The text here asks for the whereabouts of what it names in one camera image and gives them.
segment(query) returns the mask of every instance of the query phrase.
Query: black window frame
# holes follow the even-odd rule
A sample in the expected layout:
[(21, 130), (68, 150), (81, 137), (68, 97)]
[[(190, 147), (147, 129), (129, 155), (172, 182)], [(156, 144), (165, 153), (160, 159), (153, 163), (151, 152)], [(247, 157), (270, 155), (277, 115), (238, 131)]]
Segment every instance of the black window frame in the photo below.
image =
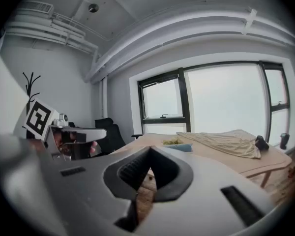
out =
[[(189, 101), (188, 101), (188, 94), (187, 94), (187, 86), (186, 80), (184, 77), (184, 71), (199, 69), (204, 67), (210, 66), (218, 66), (218, 65), (233, 65), (233, 64), (256, 64), (262, 70), (263, 81), (265, 82), (266, 87), (266, 94), (268, 98), (268, 121), (266, 125), (266, 132), (265, 132), (265, 140), (269, 142), (270, 133), (271, 133), (271, 125), (272, 125), (272, 113), (282, 110), (282, 109), (289, 109), (290, 108), (290, 93), (288, 88), (287, 79), (284, 72), (284, 67), (280, 63), (273, 63), (267, 61), (248, 61), (248, 60), (240, 60), (240, 61), (223, 61), (223, 62), (214, 62), (214, 63), (207, 63), (201, 65), (194, 65), (190, 67), (179, 68), (174, 71), (170, 71), (167, 73), (163, 73), (142, 81), (138, 81), (138, 90), (139, 90), (139, 104), (140, 104), (140, 117), (141, 117), (141, 125), (142, 131), (144, 130), (144, 124), (152, 124), (152, 123), (186, 123), (186, 131), (191, 132), (191, 125), (190, 125), (190, 111), (189, 111)], [(286, 93), (287, 102), (284, 104), (278, 104), (272, 106), (271, 104), (271, 92), (269, 88), (268, 79), (266, 76), (266, 70), (278, 70), (282, 72), (283, 83)], [(179, 83), (179, 90), (180, 90), (180, 98), (181, 98), (181, 107), (182, 107), (182, 117), (178, 118), (157, 118), (157, 119), (146, 119), (145, 118), (145, 107), (144, 107), (144, 96), (143, 96), (143, 88), (147, 86), (153, 86), (157, 83), (178, 79)], [(288, 126), (289, 129), (289, 121), (290, 121), (290, 112), (288, 115)]]

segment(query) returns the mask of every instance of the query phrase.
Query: black office chair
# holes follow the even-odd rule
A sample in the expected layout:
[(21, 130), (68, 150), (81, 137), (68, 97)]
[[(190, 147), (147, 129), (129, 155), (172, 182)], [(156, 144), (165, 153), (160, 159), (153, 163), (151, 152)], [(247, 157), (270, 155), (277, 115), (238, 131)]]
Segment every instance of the black office chair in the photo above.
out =
[(114, 124), (111, 118), (95, 120), (95, 128), (103, 128), (107, 131), (107, 136), (97, 141), (103, 154), (110, 154), (126, 145), (121, 137), (118, 125)]

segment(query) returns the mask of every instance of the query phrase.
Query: ceiling vent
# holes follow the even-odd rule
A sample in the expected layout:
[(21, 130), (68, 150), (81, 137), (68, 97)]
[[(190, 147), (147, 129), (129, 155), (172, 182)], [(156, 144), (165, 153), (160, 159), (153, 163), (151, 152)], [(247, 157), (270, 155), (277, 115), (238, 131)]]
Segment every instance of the ceiling vent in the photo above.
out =
[(45, 2), (24, 0), (19, 3), (17, 10), (18, 14), (51, 18), (54, 12), (54, 6)]

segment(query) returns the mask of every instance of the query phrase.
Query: ceiling fixture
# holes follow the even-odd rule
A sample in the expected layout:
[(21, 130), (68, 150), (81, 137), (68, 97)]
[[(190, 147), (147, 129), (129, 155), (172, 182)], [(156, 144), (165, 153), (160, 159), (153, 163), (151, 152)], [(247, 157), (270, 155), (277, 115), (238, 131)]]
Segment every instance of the ceiling fixture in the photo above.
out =
[(94, 12), (98, 11), (98, 9), (99, 9), (99, 7), (95, 3), (90, 4), (89, 7), (88, 7), (88, 11), (91, 12), (91, 13), (94, 13)]

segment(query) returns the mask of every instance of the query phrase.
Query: white wall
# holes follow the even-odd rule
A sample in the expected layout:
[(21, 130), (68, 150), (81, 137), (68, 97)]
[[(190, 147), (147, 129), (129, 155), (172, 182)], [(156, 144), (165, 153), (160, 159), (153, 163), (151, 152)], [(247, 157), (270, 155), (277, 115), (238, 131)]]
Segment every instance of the white wall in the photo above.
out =
[[(1, 49), (2, 59), (19, 85), (26, 90), (27, 80), (23, 72), (28, 78), (32, 72), (34, 78), (40, 75), (33, 84), (32, 95), (39, 92), (39, 99), (59, 113), (66, 113), (76, 126), (94, 127), (98, 87), (86, 84), (82, 79), (92, 57), (48, 42), (37, 42), (33, 46), (35, 49), (29, 46), (33, 46), (30, 39), (7, 38)], [(26, 133), (22, 128), (25, 116), (26, 107), (14, 130), (14, 134), (20, 137), (25, 137)]]
[(290, 144), (294, 144), (295, 54), (283, 45), (274, 45), (269, 41), (248, 36), (218, 36), (212, 39), (195, 38), (192, 42), (182, 41), (180, 44), (164, 49), (110, 76), (108, 79), (108, 116), (119, 125), (121, 135), (128, 143), (132, 141), (131, 134), (140, 131), (140, 125), (137, 125), (140, 122), (136, 87), (138, 80), (179, 67), (230, 60), (264, 60), (283, 63), (291, 98)]

